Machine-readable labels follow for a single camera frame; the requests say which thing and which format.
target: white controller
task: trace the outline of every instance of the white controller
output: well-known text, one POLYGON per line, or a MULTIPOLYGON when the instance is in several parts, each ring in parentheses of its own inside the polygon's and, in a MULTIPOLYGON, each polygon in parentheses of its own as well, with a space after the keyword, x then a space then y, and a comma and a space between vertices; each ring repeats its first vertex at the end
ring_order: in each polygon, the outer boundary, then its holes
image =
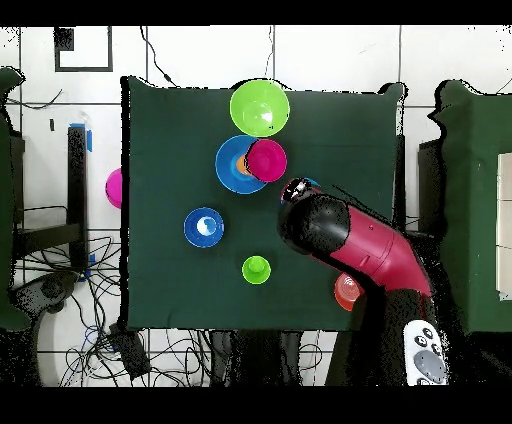
POLYGON ((431 324, 415 320, 404 327, 404 353, 409 386, 448 384, 441 339, 431 324))

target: lime green cup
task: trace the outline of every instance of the lime green cup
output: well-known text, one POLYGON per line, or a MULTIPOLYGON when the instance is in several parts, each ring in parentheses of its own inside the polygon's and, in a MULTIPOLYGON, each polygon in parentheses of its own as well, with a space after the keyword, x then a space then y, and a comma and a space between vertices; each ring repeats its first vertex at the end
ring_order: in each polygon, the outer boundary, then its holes
POLYGON ((243 133, 253 137, 268 137, 283 129, 290 116, 290 104, 278 83, 252 80, 233 93, 229 113, 243 133))
POLYGON ((270 277, 270 264, 261 256, 251 256, 242 265, 242 275, 251 284, 262 284, 270 277))

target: blue bowl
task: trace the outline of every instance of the blue bowl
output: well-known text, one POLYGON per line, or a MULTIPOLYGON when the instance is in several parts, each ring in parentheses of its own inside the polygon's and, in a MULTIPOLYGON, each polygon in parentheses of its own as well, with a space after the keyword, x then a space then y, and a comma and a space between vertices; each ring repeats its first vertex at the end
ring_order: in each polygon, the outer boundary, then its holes
POLYGON ((251 194, 261 190, 267 184, 252 175, 238 171, 236 161, 247 153, 256 137, 237 135, 231 137, 220 146, 215 157, 215 171, 224 187, 238 194, 251 194))
POLYGON ((198 208, 185 218, 183 231, 191 245, 212 247, 224 234, 224 221, 217 211, 211 208, 198 208))

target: green cloth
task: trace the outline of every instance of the green cloth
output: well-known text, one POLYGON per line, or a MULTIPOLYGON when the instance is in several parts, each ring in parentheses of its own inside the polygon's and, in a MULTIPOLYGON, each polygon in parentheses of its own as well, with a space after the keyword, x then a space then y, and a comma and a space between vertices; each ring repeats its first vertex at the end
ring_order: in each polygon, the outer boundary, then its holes
POLYGON ((14 185, 11 168, 11 139, 5 101, 7 94, 23 81, 12 68, 0 68, 0 328, 20 331, 30 327, 29 317, 11 305, 8 290, 13 278, 14 185))
POLYGON ((222 143, 240 134, 229 115, 233 90, 162 89, 129 77, 130 194, 128 326, 131 328, 347 328, 350 313, 334 298, 339 272, 294 252, 277 233, 280 191, 309 177, 337 184, 392 216, 397 102, 402 84, 384 94, 287 92, 290 118, 271 137, 288 169, 251 195, 226 189, 215 173, 222 143), (225 232, 212 248, 189 244, 183 222, 211 207, 225 232), (242 276, 249 256, 272 267, 268 281, 242 276))
POLYGON ((439 91, 433 117, 444 126, 441 260, 466 332, 512 331, 512 302, 496 291, 498 155, 512 152, 512 96, 481 95, 461 81, 439 91))

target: pink bowl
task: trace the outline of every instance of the pink bowl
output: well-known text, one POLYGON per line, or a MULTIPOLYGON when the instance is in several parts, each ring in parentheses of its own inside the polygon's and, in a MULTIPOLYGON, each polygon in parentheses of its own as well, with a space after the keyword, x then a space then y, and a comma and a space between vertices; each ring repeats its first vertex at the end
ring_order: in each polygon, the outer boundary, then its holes
POLYGON ((249 149, 247 166, 258 180, 272 183, 286 171, 286 153, 279 143, 261 138, 249 149))
POLYGON ((121 168, 116 169, 112 172, 105 184, 105 192, 107 193, 107 199, 116 208, 121 209, 121 200, 123 194, 123 178, 121 176, 121 168))

